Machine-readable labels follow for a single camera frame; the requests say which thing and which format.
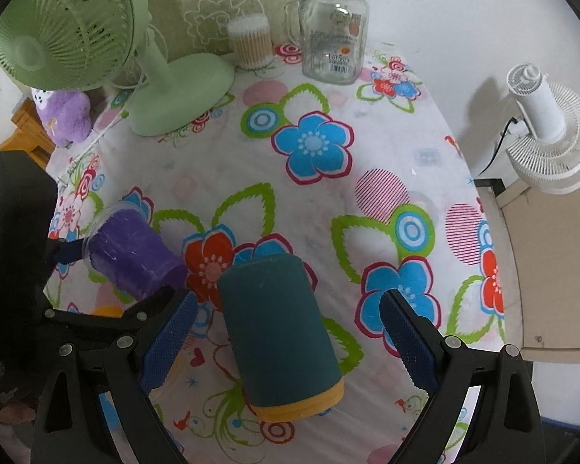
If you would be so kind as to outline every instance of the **wooden cabinet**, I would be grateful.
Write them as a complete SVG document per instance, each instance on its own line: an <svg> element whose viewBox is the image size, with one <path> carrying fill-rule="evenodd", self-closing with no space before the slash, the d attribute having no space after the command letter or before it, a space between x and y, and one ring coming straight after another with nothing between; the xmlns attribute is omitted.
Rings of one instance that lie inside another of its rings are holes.
<svg viewBox="0 0 580 464"><path fill-rule="evenodd" d="M45 169L56 146L45 133L34 102L26 98L11 120L17 128L0 145L0 150L24 150L34 162Z"/></svg>
<svg viewBox="0 0 580 464"><path fill-rule="evenodd" d="M503 215L520 282L524 359L580 363L580 190L529 189Z"/></svg>

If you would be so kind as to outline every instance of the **black power cord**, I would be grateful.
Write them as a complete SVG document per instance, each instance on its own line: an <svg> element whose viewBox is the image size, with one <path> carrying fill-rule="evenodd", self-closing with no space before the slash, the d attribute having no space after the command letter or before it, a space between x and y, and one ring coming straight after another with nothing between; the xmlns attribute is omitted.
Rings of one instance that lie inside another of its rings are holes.
<svg viewBox="0 0 580 464"><path fill-rule="evenodd" d="M507 136L507 133L509 132L509 127L512 125L512 123L518 123L518 119L516 117L512 117L509 120L509 122L507 122L507 125L505 126L505 130L503 131L501 138L500 138L500 141L498 142L498 146L496 147L496 150L494 151L494 155L492 155L492 160L490 160L490 163L487 164L486 168L479 173L479 176L481 176L482 174L484 174L484 172L486 172L488 169L490 169L490 166L496 160L496 157L498 156L498 152L500 151L500 147L503 146L503 141L505 140L505 137Z"/></svg>

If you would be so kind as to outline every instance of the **cotton swab container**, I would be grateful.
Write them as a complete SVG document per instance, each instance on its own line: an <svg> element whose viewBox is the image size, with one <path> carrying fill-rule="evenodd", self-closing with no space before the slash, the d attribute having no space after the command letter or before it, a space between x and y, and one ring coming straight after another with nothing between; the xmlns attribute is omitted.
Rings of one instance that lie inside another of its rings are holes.
<svg viewBox="0 0 580 464"><path fill-rule="evenodd" d="M257 70L272 63L271 26L264 14L237 17L227 25L234 57L243 70Z"/></svg>

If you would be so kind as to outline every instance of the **stuffed animal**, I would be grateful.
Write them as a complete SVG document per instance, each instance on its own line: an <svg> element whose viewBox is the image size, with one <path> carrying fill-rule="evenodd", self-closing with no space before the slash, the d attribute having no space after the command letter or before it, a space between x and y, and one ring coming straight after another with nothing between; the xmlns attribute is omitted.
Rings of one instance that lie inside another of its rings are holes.
<svg viewBox="0 0 580 464"><path fill-rule="evenodd" d="M92 130L90 100L86 94L32 89L32 96L41 123L57 147L86 140Z"/></svg>

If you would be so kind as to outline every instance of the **pink striped circle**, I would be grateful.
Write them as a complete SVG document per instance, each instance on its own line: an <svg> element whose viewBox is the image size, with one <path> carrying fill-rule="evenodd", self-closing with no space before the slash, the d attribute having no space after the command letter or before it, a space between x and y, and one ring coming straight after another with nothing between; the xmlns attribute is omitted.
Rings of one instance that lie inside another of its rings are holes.
<svg viewBox="0 0 580 464"><path fill-rule="evenodd" d="M449 248L467 265L477 265L481 261L478 229L482 219L470 204L456 204L449 209L445 219Z"/></svg>
<svg viewBox="0 0 580 464"><path fill-rule="evenodd" d="M386 169L372 169L365 173L354 189L359 209L368 218L389 221L393 212L410 202L402 181Z"/></svg>

